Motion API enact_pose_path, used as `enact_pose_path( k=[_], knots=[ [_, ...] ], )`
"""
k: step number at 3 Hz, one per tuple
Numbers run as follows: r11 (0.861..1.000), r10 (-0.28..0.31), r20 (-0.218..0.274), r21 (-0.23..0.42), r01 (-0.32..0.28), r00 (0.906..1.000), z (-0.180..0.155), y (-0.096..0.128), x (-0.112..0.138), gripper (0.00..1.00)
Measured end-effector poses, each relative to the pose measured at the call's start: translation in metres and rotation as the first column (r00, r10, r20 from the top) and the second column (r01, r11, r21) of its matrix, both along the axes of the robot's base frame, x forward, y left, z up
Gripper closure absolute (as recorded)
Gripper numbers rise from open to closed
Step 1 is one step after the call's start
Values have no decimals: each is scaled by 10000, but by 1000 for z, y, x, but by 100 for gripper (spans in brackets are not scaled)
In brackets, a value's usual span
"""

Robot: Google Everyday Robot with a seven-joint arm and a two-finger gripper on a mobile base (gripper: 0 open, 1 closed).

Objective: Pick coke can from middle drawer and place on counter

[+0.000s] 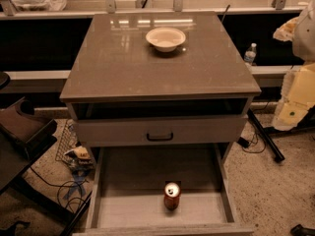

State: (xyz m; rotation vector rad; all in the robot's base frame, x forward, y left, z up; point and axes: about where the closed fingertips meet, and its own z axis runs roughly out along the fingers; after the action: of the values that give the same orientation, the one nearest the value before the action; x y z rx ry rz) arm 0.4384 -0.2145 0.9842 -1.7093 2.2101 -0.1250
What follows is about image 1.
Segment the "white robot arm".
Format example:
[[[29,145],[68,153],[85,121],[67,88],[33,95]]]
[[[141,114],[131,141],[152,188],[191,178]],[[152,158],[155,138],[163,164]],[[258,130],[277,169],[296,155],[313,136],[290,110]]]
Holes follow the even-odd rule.
[[[288,131],[296,127],[315,105],[315,1],[310,1],[298,17],[276,29],[274,39],[291,41],[293,55],[304,64],[283,77],[281,99],[272,125]]]

